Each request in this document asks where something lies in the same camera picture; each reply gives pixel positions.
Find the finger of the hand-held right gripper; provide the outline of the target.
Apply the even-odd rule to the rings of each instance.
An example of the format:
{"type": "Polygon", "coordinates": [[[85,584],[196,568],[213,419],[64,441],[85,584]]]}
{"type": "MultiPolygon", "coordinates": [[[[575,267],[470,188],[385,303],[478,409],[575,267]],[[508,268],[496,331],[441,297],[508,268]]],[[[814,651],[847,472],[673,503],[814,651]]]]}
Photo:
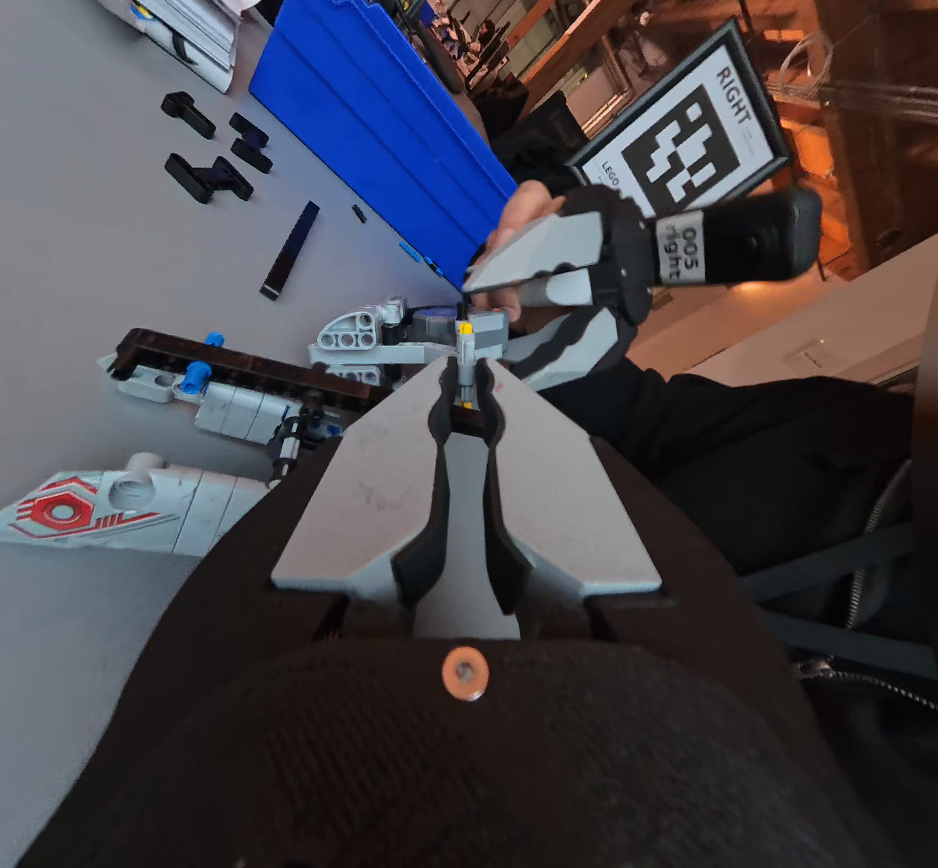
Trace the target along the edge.
{"type": "Polygon", "coordinates": [[[594,303],[588,268],[535,277],[514,291],[523,308],[572,308],[594,303]]]}
{"type": "Polygon", "coordinates": [[[467,271],[464,295],[476,295],[588,269],[600,260],[604,226],[599,212],[550,214],[515,232],[467,271]]]}

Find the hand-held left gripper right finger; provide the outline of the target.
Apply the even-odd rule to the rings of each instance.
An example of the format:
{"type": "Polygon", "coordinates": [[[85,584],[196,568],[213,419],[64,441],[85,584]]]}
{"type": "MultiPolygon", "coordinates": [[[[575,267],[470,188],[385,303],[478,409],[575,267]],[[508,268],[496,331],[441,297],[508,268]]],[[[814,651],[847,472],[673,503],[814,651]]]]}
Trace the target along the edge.
{"type": "Polygon", "coordinates": [[[476,364],[483,517],[502,612],[650,595],[662,579],[588,434],[494,360],[476,364]]]}

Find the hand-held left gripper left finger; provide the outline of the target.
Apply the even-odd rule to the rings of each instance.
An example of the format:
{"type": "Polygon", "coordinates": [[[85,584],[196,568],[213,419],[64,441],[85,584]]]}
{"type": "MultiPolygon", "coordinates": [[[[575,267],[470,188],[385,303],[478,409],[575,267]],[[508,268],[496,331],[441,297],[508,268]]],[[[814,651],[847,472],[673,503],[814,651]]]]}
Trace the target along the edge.
{"type": "Polygon", "coordinates": [[[345,432],[274,567],[281,590],[413,608],[446,561],[456,361],[426,366],[345,432]]]}

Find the grey lego liftarm assembly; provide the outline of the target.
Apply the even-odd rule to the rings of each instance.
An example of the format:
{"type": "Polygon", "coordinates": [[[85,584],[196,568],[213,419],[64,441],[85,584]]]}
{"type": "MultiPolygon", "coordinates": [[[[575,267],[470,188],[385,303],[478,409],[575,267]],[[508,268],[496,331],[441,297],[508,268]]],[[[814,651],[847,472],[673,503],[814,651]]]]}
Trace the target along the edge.
{"type": "MultiPolygon", "coordinates": [[[[322,327],[308,347],[312,364],[324,365],[325,371],[362,385],[392,391],[402,387],[409,372],[428,364],[420,345],[409,345],[405,329],[414,309],[407,299],[394,297],[337,316],[322,327]]],[[[454,357],[459,368],[459,387],[454,406],[463,411],[453,417],[453,430],[459,434],[481,438],[483,421],[477,411],[474,374],[470,363],[494,357],[475,357],[472,327],[463,323],[458,339],[459,355],[454,357]]]]}

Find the blue plastic bin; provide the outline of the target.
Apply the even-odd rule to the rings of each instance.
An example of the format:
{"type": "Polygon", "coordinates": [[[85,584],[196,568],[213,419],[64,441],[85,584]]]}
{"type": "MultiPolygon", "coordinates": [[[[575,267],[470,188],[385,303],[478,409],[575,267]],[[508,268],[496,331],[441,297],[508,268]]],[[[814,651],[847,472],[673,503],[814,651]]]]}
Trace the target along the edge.
{"type": "Polygon", "coordinates": [[[284,0],[250,92],[463,285],[517,184],[383,7],[284,0]]]}

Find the long black lego tile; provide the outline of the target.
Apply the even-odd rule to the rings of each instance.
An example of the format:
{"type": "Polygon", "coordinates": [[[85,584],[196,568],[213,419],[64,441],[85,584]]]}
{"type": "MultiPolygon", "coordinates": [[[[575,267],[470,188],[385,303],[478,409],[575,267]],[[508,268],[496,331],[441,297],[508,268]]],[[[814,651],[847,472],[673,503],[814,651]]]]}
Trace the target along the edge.
{"type": "Polygon", "coordinates": [[[260,294],[270,301],[276,301],[282,294],[283,288],[292,273],[311,229],[320,212],[319,206],[313,201],[307,202],[299,218],[291,229],[285,243],[264,278],[260,294]]]}

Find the person's right forearm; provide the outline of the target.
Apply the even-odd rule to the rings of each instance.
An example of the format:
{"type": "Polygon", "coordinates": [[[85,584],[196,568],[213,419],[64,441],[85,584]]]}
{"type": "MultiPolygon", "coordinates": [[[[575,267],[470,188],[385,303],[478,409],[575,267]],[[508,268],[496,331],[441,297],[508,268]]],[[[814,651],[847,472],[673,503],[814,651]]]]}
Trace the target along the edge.
{"type": "Polygon", "coordinates": [[[842,379],[731,387],[623,359],[541,396],[614,447],[740,574],[858,537],[912,447],[911,394],[842,379]]]}

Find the black lego H connector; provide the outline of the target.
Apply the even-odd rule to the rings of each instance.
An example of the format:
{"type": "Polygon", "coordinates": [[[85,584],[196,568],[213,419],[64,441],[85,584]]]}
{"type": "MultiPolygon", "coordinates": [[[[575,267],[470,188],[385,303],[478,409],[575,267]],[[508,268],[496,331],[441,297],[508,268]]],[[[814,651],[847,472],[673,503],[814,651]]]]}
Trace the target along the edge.
{"type": "Polygon", "coordinates": [[[265,153],[269,136],[239,112],[233,112],[229,124],[235,137],[231,153],[253,169],[266,175],[272,171],[273,162],[265,153]]]}
{"type": "Polygon", "coordinates": [[[253,185],[226,158],[219,156],[207,168],[196,168],[176,153],[164,164],[165,171],[198,203],[207,205],[217,192],[231,192],[243,201],[254,193],[253,185]]]}

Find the black lego angle connector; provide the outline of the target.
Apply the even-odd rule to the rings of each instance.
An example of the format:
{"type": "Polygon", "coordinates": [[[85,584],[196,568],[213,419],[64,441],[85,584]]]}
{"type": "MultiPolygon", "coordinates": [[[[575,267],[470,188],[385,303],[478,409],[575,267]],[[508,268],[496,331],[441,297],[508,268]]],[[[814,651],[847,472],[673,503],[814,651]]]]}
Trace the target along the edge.
{"type": "Polygon", "coordinates": [[[196,107],[193,97],[185,91],[165,94],[160,109],[168,117],[182,121],[206,139],[212,139],[216,134],[216,124],[196,107]]]}

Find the person's right hand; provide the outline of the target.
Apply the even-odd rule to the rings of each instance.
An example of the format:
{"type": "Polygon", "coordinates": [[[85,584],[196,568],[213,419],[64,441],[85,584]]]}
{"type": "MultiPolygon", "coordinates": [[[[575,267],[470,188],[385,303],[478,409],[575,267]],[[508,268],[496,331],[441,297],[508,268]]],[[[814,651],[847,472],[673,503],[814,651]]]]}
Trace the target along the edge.
{"type": "Polygon", "coordinates": [[[482,254],[488,256],[527,225],[557,213],[566,199],[563,194],[553,195],[543,182],[530,180],[520,183],[505,205],[496,228],[489,234],[482,254]]]}

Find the black bag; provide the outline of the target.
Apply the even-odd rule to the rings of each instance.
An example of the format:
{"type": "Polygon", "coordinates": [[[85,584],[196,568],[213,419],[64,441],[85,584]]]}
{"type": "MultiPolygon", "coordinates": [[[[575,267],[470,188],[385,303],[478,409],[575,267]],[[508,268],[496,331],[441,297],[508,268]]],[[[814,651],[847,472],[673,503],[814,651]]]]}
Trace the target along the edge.
{"type": "Polygon", "coordinates": [[[491,147],[517,185],[538,182],[560,196],[580,186],[570,162],[588,141],[566,94],[557,89],[491,147]]]}

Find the black framed marker sign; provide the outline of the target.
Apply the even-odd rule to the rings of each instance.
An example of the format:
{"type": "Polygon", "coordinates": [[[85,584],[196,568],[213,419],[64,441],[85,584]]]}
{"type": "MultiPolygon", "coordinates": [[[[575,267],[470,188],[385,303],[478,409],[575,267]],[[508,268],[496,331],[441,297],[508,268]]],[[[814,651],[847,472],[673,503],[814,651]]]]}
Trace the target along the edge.
{"type": "Polygon", "coordinates": [[[647,217],[748,194],[790,164],[735,18],[569,161],[581,184],[606,186],[647,217]]]}

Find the wooden post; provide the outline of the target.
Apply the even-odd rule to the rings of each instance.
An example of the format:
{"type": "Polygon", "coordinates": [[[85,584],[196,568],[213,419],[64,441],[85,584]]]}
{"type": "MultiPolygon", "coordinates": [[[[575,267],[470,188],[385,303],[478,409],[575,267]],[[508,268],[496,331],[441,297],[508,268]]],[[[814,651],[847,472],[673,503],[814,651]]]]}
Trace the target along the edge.
{"type": "Polygon", "coordinates": [[[529,114],[549,96],[619,18],[639,0],[592,0],[583,13],[522,78],[529,95],[522,115],[529,114]]]}

